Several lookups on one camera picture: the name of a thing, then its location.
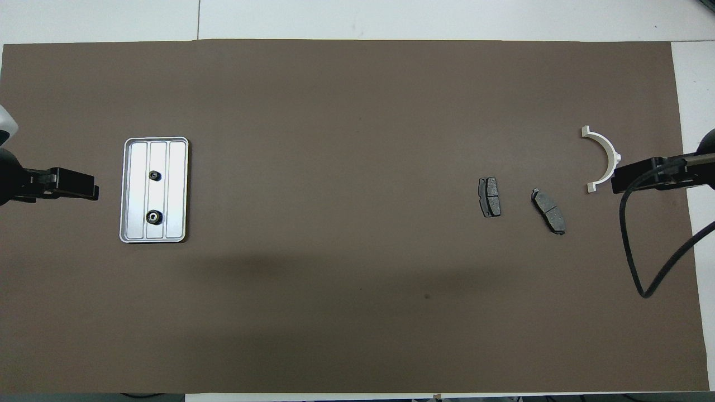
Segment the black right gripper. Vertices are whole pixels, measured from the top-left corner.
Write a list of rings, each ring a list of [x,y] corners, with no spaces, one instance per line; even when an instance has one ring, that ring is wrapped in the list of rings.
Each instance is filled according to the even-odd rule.
[[[706,185],[714,188],[714,130],[703,137],[693,153],[652,157],[615,169],[610,180],[615,194],[634,191],[676,190]]]

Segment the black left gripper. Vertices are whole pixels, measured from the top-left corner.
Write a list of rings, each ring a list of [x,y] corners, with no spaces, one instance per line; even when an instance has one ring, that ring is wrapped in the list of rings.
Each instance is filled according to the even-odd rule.
[[[36,203],[38,199],[76,198],[97,201],[95,178],[79,171],[52,167],[24,168],[13,153],[1,150],[1,205],[10,201]]]

